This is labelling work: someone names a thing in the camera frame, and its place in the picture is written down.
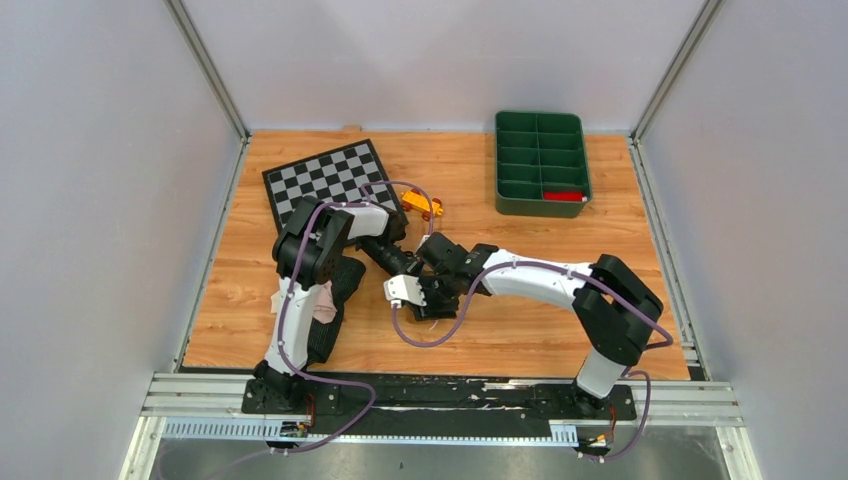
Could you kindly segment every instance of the wood grain surface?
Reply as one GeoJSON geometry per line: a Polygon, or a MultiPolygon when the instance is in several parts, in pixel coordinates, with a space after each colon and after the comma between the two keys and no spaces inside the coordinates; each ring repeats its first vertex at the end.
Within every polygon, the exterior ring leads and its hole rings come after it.
{"type": "MultiPolygon", "coordinates": [[[[594,261],[601,253],[624,260],[666,305],[661,323],[675,338],[656,252],[624,137],[588,136],[594,200],[575,219],[504,216],[494,206],[494,137],[482,133],[264,131],[254,135],[183,365],[252,368],[265,354],[277,290],[271,259],[276,229],[263,170],[370,138],[395,180],[422,186],[444,202],[436,228],[470,249],[492,243],[515,253],[563,262],[594,261]]],[[[406,249],[426,224],[409,214],[406,249]]],[[[475,297],[457,334],[420,349],[395,334],[383,295],[386,274],[362,252],[346,251],[368,271],[345,305],[346,317],[330,361],[312,370],[506,376],[574,376],[589,342],[577,318],[517,297],[475,297]]],[[[434,340],[452,320],[416,323],[403,310],[404,331],[434,340]]],[[[679,345],[647,352],[640,367],[656,378],[688,379],[679,345]]]]}

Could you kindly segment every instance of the white wall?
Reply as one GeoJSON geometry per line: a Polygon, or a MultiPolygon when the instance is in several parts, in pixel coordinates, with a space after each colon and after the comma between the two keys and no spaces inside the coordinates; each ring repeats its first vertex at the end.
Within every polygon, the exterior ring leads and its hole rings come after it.
{"type": "Polygon", "coordinates": [[[0,478],[113,479],[237,139],[161,1],[0,11],[0,478]]]}
{"type": "Polygon", "coordinates": [[[848,4],[722,7],[645,141],[698,339],[767,479],[848,469],[848,4]]]}
{"type": "Polygon", "coordinates": [[[702,0],[187,0],[252,129],[631,129],[702,0]]]}

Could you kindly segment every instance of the red block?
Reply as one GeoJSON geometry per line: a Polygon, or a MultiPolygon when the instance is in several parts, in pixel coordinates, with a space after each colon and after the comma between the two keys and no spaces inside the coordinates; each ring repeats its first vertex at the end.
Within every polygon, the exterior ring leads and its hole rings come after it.
{"type": "Polygon", "coordinates": [[[558,202],[582,202],[583,192],[545,192],[543,197],[558,202]]]}

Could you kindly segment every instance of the chessboard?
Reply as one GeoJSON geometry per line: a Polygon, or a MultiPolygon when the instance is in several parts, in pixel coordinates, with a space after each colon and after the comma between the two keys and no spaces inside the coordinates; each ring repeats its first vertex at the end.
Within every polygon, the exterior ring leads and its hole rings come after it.
{"type": "MultiPolygon", "coordinates": [[[[334,202],[364,200],[359,187],[365,183],[388,180],[383,164],[371,140],[351,143],[293,163],[262,172],[277,232],[281,232],[297,201],[304,196],[334,202]]],[[[369,187],[371,199],[401,214],[394,190],[389,185],[369,187]]]]}

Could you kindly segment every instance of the green tray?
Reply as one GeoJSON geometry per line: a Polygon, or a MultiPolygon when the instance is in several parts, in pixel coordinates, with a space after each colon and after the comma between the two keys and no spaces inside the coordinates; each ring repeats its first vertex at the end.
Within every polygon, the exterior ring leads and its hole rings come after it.
{"type": "Polygon", "coordinates": [[[592,199],[583,127],[576,115],[498,112],[495,144],[498,212],[573,218],[592,199]],[[580,192],[584,201],[545,200],[546,192],[580,192]]]}

